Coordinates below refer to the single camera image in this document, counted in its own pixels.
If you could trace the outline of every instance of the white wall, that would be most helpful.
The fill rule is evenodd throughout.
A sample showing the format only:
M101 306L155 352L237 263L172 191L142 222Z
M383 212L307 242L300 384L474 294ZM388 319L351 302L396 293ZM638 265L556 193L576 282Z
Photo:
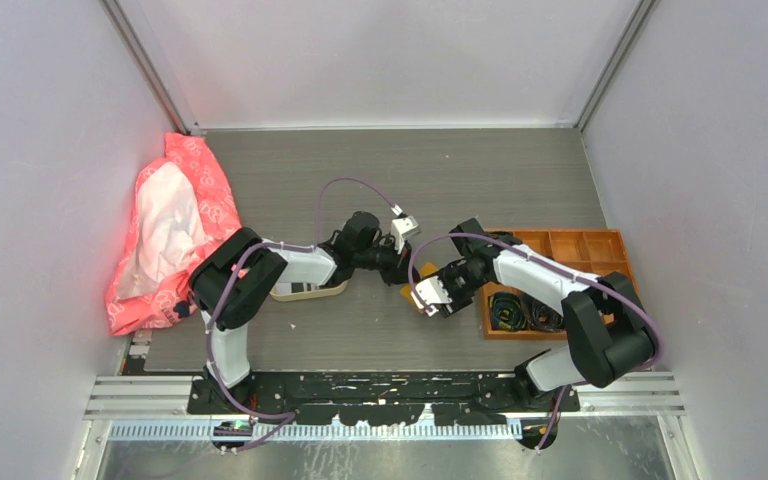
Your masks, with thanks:
M661 2L586 142L713 478L768 478L768 2Z
M133 182L169 128L100 2L0 1L0 478L66 478Z
M573 124L636 3L129 5L200 125L240 128Z

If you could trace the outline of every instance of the red plastic bag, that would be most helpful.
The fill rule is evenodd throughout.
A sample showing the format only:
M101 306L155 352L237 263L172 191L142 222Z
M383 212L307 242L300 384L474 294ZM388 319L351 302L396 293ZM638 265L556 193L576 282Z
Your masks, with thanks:
M191 315L190 275L242 227L204 140L177 133L165 140L166 156L137 178L125 254L104 296L113 335L171 327Z

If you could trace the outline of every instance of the wooden tray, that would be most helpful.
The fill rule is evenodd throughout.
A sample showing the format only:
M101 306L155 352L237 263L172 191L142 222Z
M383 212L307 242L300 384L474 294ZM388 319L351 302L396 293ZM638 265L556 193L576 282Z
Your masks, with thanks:
M634 281L631 264L625 253L622 235L618 230L497 228L487 229L487 231L511 232L537 253L582 272L592 272L597 275L620 272L631 279L634 289L637 290L637 283ZM563 340L567 338L567 334L564 332L493 330L490 325L490 297L496 292L522 293L515 288L504 287L496 283L488 283L479 291L484 338L488 340ZM605 323L610 323L612 320L610 316L605 317Z

